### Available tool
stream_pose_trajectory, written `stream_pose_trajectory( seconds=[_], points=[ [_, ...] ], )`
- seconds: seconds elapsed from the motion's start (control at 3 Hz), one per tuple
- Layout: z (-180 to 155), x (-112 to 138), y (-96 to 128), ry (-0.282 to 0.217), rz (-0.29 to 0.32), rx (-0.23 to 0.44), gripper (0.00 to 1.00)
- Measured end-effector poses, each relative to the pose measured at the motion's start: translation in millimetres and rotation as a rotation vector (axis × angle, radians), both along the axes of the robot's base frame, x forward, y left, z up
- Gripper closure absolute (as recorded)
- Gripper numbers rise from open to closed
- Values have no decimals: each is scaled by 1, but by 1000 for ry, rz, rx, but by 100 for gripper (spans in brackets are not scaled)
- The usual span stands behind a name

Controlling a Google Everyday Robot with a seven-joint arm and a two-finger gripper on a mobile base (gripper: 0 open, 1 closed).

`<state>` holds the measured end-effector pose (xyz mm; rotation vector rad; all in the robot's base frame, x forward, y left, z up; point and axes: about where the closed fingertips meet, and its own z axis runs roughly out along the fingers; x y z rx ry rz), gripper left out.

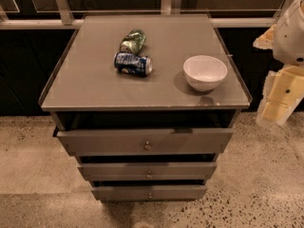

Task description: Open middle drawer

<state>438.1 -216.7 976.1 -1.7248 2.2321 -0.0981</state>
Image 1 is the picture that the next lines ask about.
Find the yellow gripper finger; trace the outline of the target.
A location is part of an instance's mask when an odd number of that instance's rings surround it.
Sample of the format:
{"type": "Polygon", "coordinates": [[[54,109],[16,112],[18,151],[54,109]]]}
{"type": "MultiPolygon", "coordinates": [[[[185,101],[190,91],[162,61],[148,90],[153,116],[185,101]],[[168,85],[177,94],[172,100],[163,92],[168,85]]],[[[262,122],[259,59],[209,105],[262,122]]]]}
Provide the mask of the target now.
{"type": "Polygon", "coordinates": [[[253,42],[254,48],[272,49],[276,25],[272,25],[253,42]]]}
{"type": "Polygon", "coordinates": [[[304,98],[304,66],[284,65],[266,76],[256,123],[284,125],[304,98]]]}

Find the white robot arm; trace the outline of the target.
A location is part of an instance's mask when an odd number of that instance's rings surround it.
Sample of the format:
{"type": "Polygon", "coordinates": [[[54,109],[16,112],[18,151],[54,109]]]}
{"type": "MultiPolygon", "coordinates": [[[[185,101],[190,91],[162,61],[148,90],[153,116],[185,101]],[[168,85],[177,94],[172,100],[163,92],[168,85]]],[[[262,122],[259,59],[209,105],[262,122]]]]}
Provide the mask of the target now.
{"type": "Polygon", "coordinates": [[[271,49],[283,64],[265,79],[256,123],[264,127],[284,125],[304,98],[304,0],[294,0],[253,46],[271,49]]]}

